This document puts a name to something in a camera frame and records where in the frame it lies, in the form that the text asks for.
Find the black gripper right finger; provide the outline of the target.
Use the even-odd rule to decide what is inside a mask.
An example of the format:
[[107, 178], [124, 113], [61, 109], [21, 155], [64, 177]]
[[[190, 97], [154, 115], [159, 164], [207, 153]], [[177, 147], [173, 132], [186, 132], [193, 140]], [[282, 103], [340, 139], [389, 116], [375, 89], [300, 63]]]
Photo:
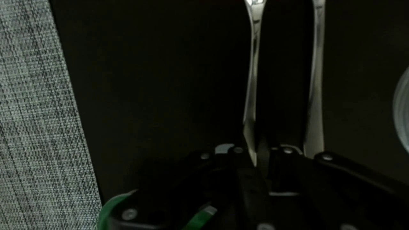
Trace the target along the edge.
[[300, 194], [288, 162], [303, 152], [292, 144], [277, 144], [269, 148], [267, 181], [271, 196], [297, 196]]

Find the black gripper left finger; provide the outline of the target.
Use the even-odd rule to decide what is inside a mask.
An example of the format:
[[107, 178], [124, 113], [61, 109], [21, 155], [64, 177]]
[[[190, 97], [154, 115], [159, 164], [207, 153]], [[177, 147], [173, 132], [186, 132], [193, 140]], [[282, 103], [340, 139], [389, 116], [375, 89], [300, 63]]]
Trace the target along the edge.
[[231, 184], [239, 200], [245, 200], [257, 190], [257, 168], [248, 148], [241, 144], [222, 143], [214, 147], [214, 157], [219, 164], [231, 171]]

